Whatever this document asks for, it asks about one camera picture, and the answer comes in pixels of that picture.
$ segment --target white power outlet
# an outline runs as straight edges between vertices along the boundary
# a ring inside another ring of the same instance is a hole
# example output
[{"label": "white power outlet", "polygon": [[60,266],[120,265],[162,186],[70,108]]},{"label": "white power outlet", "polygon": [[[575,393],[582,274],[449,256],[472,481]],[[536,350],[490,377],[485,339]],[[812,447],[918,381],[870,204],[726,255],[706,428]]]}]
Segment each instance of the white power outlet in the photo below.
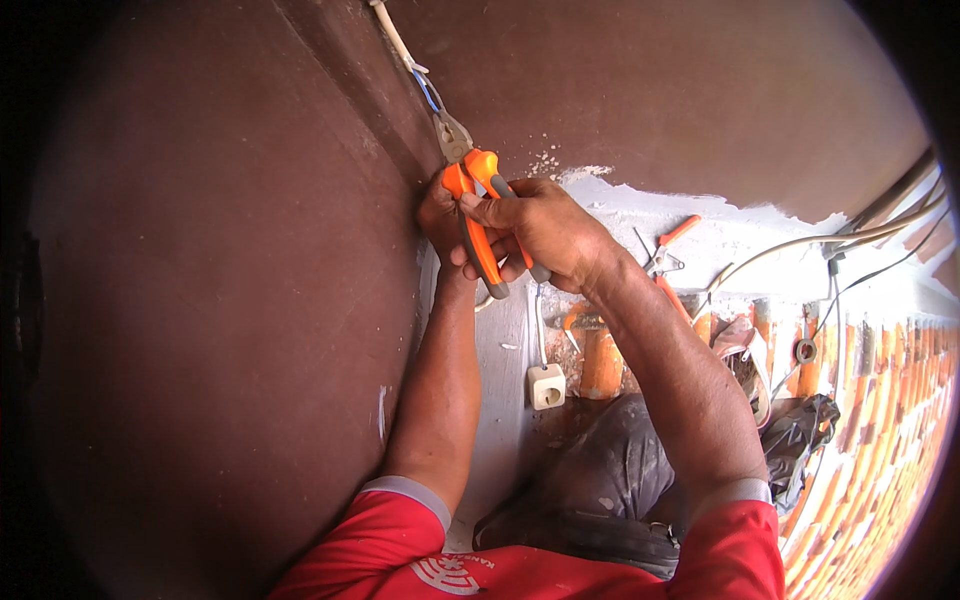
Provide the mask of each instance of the white power outlet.
[{"label": "white power outlet", "polygon": [[566,400],[566,376],[560,365],[527,369],[527,392],[534,410],[560,406]]}]

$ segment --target shirt logo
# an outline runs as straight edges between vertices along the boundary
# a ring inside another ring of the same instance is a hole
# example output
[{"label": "shirt logo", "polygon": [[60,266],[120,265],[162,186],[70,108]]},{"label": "shirt logo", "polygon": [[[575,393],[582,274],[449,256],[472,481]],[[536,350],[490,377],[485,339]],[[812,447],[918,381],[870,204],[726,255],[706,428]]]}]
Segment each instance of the shirt logo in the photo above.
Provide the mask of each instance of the shirt logo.
[{"label": "shirt logo", "polygon": [[493,568],[490,561],[479,559],[470,555],[442,555],[440,558],[425,558],[410,564],[417,577],[432,588],[445,591],[456,596],[472,596],[480,591],[480,586],[467,569],[464,568],[464,561],[461,559],[470,559]]}]

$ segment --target paint-stained pants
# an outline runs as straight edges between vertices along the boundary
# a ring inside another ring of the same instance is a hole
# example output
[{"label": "paint-stained pants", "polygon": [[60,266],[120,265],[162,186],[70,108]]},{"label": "paint-stained pants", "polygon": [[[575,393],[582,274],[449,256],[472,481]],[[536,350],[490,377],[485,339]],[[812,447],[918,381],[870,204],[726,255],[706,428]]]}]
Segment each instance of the paint-stained pants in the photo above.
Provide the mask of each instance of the paint-stained pants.
[{"label": "paint-stained pants", "polygon": [[672,523],[643,522],[674,482],[640,394],[611,402],[559,459],[481,519],[475,550],[522,544],[673,576]]}]

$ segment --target person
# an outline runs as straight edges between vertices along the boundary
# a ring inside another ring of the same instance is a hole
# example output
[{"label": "person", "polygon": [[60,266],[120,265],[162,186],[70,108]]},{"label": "person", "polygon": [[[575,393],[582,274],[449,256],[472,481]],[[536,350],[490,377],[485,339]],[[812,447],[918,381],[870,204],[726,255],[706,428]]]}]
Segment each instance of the person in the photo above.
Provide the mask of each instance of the person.
[{"label": "person", "polygon": [[[782,598],[777,513],[740,386],[559,185],[511,186],[520,198],[455,202],[439,178],[431,183],[417,218],[441,267],[380,476],[271,598]],[[505,280],[525,270],[519,242],[553,285],[596,307],[643,396],[613,401],[556,465],[484,519],[474,552],[443,553],[481,405],[478,275],[458,210],[489,228]],[[674,477],[690,513],[679,552],[669,528],[640,522]],[[664,550],[678,560],[662,560]]]}]

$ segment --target hand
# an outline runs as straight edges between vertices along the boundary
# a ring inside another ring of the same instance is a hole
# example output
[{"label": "hand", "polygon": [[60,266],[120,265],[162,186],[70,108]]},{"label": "hand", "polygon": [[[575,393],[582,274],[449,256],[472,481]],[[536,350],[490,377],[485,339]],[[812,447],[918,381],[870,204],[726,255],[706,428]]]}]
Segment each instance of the hand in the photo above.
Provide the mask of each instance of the hand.
[{"label": "hand", "polygon": [[[534,260],[553,272],[550,283],[571,294],[586,294],[626,252],[553,181],[515,180],[510,186],[519,198],[492,200],[464,194],[458,202],[467,216],[488,228],[496,259],[507,256],[500,268],[505,281],[513,281],[526,270],[517,240]],[[468,279],[479,277],[462,243],[452,250],[450,261],[462,266]]]},{"label": "hand", "polygon": [[441,185],[443,171],[438,173],[427,188],[426,196],[417,209],[417,224],[433,244],[440,262],[450,266],[450,251],[463,243],[458,221],[457,203]]}]

